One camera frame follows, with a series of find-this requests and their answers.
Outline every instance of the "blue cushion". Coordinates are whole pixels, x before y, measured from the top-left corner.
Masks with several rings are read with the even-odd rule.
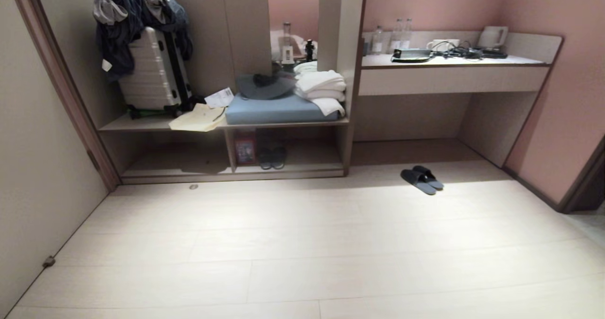
[[[268,101],[245,99],[241,93],[229,104],[227,112],[229,124],[266,124],[266,123],[299,123],[307,121],[336,121],[338,112],[328,116],[322,114],[320,108],[295,95],[287,95]]]

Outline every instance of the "paper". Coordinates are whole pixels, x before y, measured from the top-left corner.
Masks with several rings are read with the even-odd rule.
[[[105,72],[109,72],[112,69],[112,66],[112,63],[103,59],[103,62],[101,63],[101,68],[104,69]]]
[[[233,101],[233,92],[231,92],[230,88],[221,89],[221,91],[209,95],[204,100],[211,109],[224,108],[225,106],[229,106],[231,101]]]
[[[225,108],[210,109],[206,104],[195,104],[192,112],[171,121],[171,130],[208,132],[225,120]]]

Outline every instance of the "white mug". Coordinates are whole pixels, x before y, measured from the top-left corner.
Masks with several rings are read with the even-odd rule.
[[[460,39],[435,39],[430,43],[426,44],[426,48],[435,52],[449,51],[454,47],[460,45]]]

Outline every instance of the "drawer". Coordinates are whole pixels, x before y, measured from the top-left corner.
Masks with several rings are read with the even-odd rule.
[[[548,67],[362,69],[359,95],[540,91]]]

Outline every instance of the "mirror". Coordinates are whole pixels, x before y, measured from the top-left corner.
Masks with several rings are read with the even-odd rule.
[[[305,61],[308,39],[313,41],[313,59],[317,59],[320,0],[268,0],[268,10],[272,60],[281,63]],[[285,37],[285,22],[290,23],[288,37]],[[284,52],[288,43],[292,46],[292,58]]]

